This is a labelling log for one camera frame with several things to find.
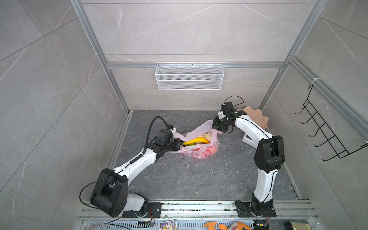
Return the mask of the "pink scalloped bowl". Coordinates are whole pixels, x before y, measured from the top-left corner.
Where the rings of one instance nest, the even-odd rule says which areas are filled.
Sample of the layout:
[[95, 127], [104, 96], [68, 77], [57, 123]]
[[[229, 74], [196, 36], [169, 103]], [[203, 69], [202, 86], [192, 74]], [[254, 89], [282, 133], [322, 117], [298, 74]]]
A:
[[263, 129], [268, 128], [268, 121], [269, 117], [264, 116], [263, 112], [260, 109], [252, 109], [251, 107], [247, 106], [242, 109], [249, 117], [253, 120], [258, 126]]

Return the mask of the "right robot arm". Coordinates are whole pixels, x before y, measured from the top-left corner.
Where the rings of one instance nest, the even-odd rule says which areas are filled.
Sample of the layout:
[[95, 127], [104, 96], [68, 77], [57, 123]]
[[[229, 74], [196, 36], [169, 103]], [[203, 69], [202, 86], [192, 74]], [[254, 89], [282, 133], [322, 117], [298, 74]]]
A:
[[254, 161], [258, 168], [257, 184], [252, 194], [250, 210], [260, 217], [273, 208], [273, 188], [276, 176], [285, 162], [284, 141], [262, 129], [242, 111], [218, 112], [212, 128], [226, 132], [229, 127], [237, 127], [244, 132], [242, 141], [256, 148]]

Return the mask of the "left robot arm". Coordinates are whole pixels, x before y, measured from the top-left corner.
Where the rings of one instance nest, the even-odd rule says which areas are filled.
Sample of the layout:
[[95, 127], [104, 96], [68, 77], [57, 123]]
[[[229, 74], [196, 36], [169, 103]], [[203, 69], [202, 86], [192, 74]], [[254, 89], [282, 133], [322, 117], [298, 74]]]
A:
[[122, 212], [132, 212], [138, 217], [145, 216], [149, 209], [149, 200], [138, 193], [129, 193], [129, 184], [165, 153], [179, 150], [180, 145], [180, 139], [174, 137], [174, 130], [161, 129], [158, 136], [130, 161], [115, 169], [105, 168], [100, 172], [90, 203], [112, 218]]

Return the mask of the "pink plastic bag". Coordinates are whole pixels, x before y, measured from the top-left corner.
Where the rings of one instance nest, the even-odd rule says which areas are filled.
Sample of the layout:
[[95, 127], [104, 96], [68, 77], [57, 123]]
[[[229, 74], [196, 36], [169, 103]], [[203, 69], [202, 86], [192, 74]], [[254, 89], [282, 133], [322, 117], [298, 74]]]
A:
[[181, 145], [179, 150], [173, 152], [199, 160], [215, 154], [219, 148], [218, 135], [221, 132], [213, 129], [212, 125], [211, 119], [184, 135], [175, 132], [174, 138], [179, 139]]

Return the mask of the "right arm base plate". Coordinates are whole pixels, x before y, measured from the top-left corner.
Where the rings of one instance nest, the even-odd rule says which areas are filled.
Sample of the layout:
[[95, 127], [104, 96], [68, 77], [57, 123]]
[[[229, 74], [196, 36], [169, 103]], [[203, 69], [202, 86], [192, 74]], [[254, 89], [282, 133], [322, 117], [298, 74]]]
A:
[[236, 210], [238, 217], [240, 218], [251, 218], [251, 217], [269, 217], [275, 218], [276, 211], [273, 206], [273, 200], [258, 204], [257, 201], [242, 202], [235, 201]]

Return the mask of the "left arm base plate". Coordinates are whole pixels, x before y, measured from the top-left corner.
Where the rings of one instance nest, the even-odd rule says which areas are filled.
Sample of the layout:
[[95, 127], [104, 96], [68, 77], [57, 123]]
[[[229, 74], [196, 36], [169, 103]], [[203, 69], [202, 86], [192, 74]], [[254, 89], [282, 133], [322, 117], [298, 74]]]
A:
[[162, 203], [149, 202], [141, 208], [139, 211], [124, 211], [122, 212], [123, 218], [160, 218], [162, 211]]

